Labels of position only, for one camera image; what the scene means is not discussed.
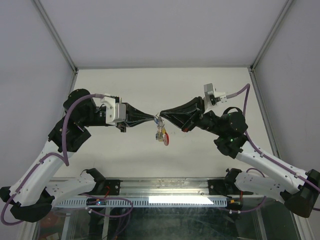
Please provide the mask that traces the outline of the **red silver carabiner keyring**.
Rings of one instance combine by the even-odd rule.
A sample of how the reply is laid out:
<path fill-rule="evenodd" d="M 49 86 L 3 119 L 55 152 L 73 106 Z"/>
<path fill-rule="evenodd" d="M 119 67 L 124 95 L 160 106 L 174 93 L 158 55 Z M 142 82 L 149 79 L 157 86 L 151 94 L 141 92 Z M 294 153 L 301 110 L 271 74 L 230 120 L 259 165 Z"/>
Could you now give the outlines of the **red silver carabiner keyring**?
<path fill-rule="evenodd" d="M 165 128 L 165 124 L 162 120 L 159 119 L 159 125 L 157 125 L 157 131 L 155 134 L 155 139 L 158 142 L 162 142 L 165 146 L 168 146 L 170 143 L 170 137 L 169 134 L 166 132 L 165 134 L 162 134 L 162 128 Z"/>

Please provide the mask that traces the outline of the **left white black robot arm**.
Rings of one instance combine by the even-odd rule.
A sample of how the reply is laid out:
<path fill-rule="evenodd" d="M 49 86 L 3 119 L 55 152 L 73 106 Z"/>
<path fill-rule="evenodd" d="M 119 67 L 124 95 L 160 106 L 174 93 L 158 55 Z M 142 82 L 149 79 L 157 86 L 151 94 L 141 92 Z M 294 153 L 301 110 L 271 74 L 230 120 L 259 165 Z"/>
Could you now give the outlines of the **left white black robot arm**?
<path fill-rule="evenodd" d="M 116 127 L 124 133 L 127 128 L 154 120 L 153 115 L 122 102 L 118 96 L 91 94 L 83 88 L 72 91 L 63 108 L 65 115 L 48 134 L 43 149 L 28 171 L 14 185 L 0 189 L 0 198 L 5 203 L 0 215 L 4 225 L 11 225 L 5 220 L 8 207 L 16 219 L 13 225 L 34 223 L 64 200 L 103 192 L 106 178 L 96 168 L 84 170 L 76 179 L 49 184 L 59 168 L 68 167 L 73 154 L 91 137 L 88 127 Z"/>

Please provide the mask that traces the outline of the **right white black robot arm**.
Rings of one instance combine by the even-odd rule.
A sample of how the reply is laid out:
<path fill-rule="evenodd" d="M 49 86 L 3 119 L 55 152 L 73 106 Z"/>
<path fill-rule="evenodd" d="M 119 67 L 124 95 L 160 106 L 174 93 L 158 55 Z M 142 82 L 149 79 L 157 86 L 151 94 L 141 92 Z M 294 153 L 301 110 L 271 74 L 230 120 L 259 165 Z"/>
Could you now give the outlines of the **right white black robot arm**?
<path fill-rule="evenodd" d="M 248 125 L 238 107 L 227 108 L 221 116 L 205 110 L 205 101 L 196 97 L 181 106 L 162 110 L 159 114 L 184 133 L 195 127 L 216 135 L 213 142 L 225 156 L 244 162 L 266 174 L 254 176 L 231 169 L 223 187 L 230 194 L 238 190 L 272 198 L 292 213 L 309 218 L 320 195 L 320 173 L 294 167 L 263 151 L 253 143 Z"/>

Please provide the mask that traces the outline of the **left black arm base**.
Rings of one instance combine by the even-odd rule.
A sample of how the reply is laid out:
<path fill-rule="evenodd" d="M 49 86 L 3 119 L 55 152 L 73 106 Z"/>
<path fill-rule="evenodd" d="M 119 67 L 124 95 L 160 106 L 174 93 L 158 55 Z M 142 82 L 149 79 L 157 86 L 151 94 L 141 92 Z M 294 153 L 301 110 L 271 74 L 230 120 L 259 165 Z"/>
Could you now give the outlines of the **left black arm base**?
<path fill-rule="evenodd" d="M 83 170 L 80 174 L 81 176 L 83 172 L 93 177 L 95 182 L 93 189 L 85 192 L 85 194 L 92 196 L 118 196 L 120 194 L 120 179 L 107 179 L 96 168 Z"/>

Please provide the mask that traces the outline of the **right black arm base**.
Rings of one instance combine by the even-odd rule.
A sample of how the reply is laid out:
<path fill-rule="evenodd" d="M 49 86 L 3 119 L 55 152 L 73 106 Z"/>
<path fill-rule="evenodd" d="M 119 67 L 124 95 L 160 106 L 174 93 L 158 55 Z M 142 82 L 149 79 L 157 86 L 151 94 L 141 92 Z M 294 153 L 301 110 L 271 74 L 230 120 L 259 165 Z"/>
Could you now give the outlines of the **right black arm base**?
<path fill-rule="evenodd" d="M 241 190 L 236 187 L 236 177 L 242 172 L 238 168 L 231 168 L 226 170 L 226 175 L 223 178 L 209 179 L 208 192 L 209 195 L 222 195 L 231 198 L 231 195 L 240 195 Z"/>

